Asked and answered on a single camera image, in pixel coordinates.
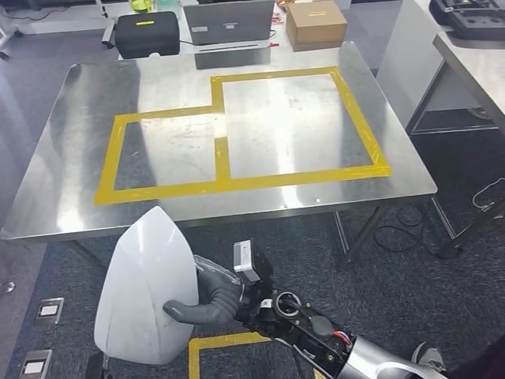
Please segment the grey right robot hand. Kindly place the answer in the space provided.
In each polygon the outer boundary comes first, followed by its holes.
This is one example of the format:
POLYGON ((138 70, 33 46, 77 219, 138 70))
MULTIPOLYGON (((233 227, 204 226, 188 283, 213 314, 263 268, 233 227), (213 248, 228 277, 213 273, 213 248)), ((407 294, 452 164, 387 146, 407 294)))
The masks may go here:
POLYGON ((177 322, 189 325, 221 325, 237 316, 243 284, 227 268, 199 255, 194 256, 199 302, 185 305, 169 300, 163 310, 177 322))

